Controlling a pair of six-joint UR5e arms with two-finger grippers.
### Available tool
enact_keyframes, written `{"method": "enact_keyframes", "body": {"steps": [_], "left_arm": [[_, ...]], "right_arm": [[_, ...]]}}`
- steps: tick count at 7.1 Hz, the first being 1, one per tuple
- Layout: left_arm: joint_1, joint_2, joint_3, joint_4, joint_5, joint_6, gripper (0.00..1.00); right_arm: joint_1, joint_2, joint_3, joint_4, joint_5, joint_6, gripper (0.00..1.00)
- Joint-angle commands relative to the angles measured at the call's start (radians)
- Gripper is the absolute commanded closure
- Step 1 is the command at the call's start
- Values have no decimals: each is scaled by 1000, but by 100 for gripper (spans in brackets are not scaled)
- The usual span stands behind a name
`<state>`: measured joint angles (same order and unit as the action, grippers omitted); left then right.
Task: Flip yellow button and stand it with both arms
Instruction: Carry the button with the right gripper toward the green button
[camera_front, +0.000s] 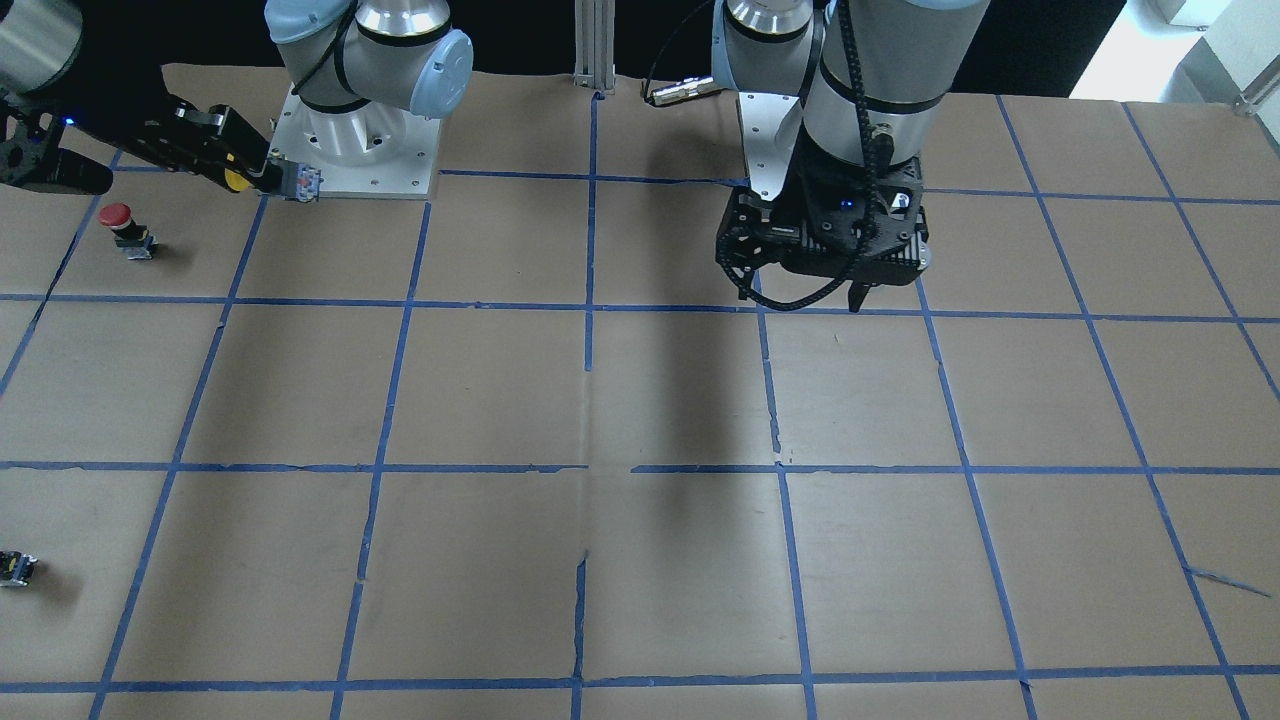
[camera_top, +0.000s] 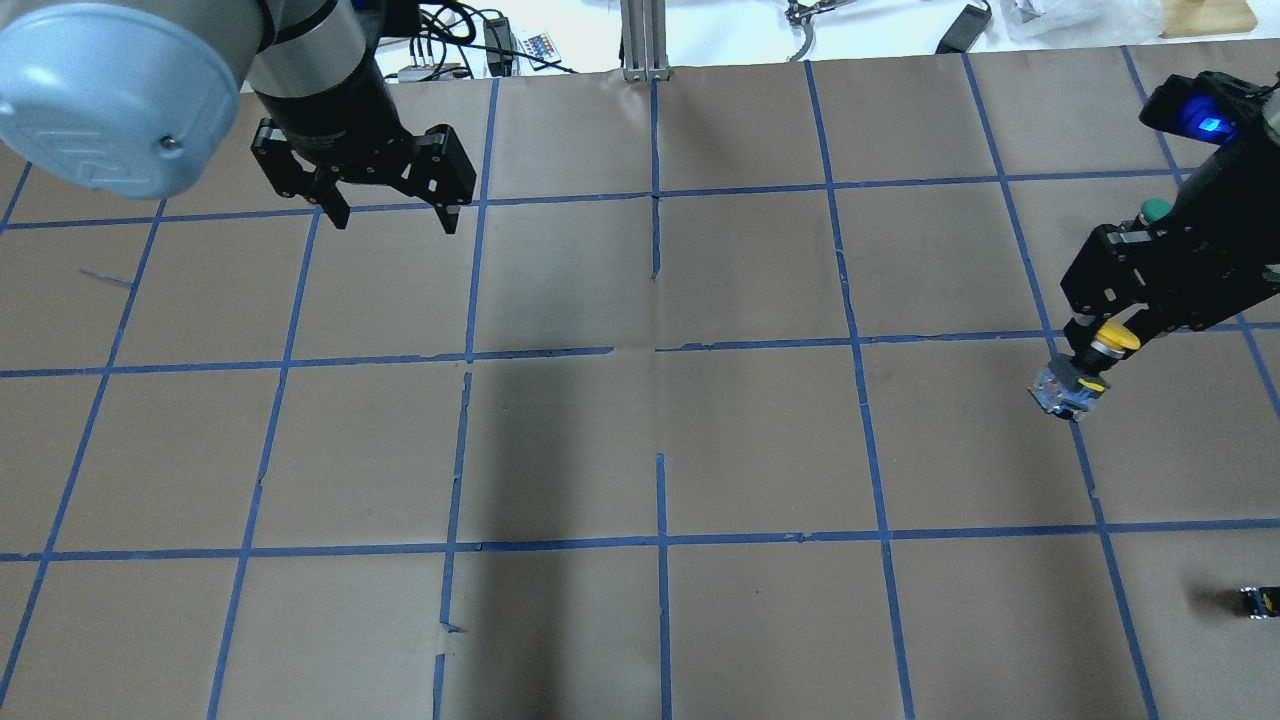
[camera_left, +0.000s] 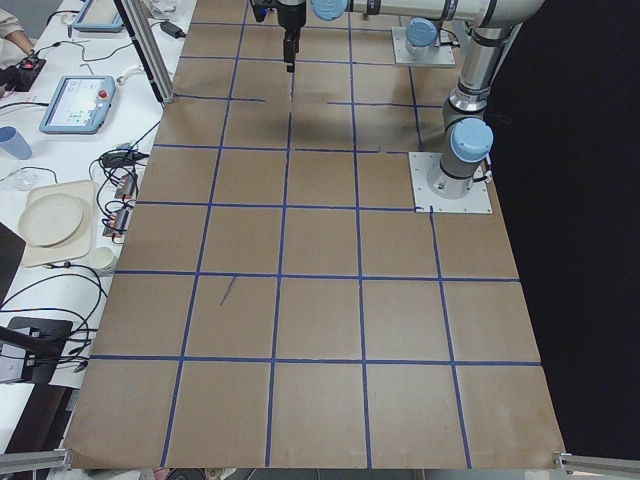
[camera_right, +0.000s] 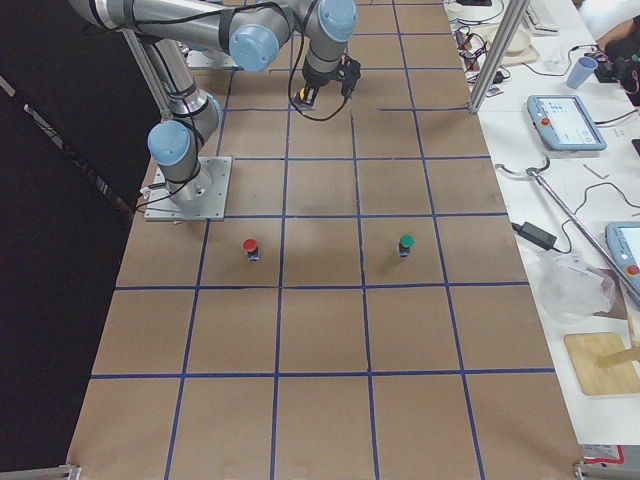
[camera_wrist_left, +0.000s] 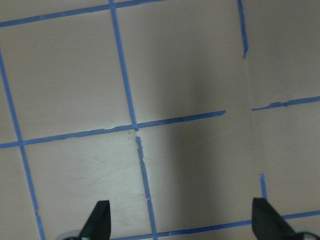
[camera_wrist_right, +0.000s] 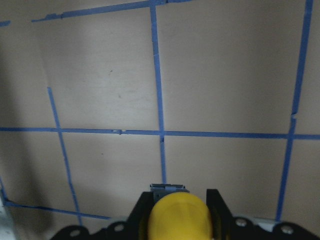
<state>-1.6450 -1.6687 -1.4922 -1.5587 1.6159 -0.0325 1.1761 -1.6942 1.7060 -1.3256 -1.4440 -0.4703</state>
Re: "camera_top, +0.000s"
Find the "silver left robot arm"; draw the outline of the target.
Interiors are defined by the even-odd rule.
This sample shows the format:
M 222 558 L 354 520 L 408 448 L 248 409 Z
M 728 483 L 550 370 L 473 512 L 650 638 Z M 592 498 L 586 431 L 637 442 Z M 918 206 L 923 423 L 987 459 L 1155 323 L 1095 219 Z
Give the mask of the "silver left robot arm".
M 412 1 L 5 1 L 3 142 L 56 178 L 124 199 L 192 188 L 251 88 L 250 151 L 273 191 L 346 228 L 342 184 L 431 205 L 447 233 L 477 174 L 448 124 L 410 132 L 376 49 L 421 27 Z

